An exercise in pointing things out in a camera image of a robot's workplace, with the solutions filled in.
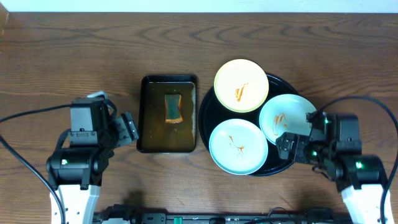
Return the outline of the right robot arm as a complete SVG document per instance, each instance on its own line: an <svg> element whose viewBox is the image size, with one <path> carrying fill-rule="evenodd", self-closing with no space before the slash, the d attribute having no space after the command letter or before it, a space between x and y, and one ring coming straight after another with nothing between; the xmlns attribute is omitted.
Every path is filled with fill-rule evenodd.
<svg viewBox="0 0 398 224"><path fill-rule="evenodd" d="M342 141L326 134L284 133L275 140L279 157L310 164L336 184L353 223L394 223L384 166L363 155L360 140Z"/></svg>

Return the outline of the light blue front plate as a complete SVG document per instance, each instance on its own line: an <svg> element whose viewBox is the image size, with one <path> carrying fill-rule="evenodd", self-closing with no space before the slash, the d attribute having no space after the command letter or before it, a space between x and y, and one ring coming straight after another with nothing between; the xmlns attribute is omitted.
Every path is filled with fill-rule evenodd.
<svg viewBox="0 0 398 224"><path fill-rule="evenodd" d="M225 172L249 175L265 164L269 147L256 125L243 119L229 119L212 131L209 151L215 164Z"/></svg>

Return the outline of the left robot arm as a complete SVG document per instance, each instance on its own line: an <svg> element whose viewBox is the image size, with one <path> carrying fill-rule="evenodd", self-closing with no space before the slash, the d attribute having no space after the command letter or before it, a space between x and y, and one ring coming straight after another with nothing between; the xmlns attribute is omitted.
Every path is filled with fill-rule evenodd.
<svg viewBox="0 0 398 224"><path fill-rule="evenodd" d="M94 125L89 112L71 112L71 129L58 139L54 153L47 159L49 182L62 208L52 200L52 223L92 223L100 196L103 172L114 150L139 139L129 112L117 118L105 113L104 124Z"/></svg>

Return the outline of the green orange sponge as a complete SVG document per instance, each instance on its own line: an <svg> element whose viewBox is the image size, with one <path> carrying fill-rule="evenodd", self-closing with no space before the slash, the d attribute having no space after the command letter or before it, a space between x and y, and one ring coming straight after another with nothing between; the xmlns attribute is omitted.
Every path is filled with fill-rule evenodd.
<svg viewBox="0 0 398 224"><path fill-rule="evenodd" d="M182 96L180 94L165 95L165 122L181 123Z"/></svg>

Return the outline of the light blue plate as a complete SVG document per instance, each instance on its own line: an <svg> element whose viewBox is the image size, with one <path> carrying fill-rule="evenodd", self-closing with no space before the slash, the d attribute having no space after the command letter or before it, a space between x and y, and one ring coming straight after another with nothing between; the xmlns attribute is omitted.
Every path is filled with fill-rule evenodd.
<svg viewBox="0 0 398 224"><path fill-rule="evenodd" d="M285 132L308 136L312 125L307 113L315 112L314 105L302 96L283 94L271 98L259 114L259 126L266 139L275 145Z"/></svg>
<svg viewBox="0 0 398 224"><path fill-rule="evenodd" d="M215 164L225 172L249 175L265 164L269 147L256 125L243 119L229 119L212 131L209 151Z"/></svg>

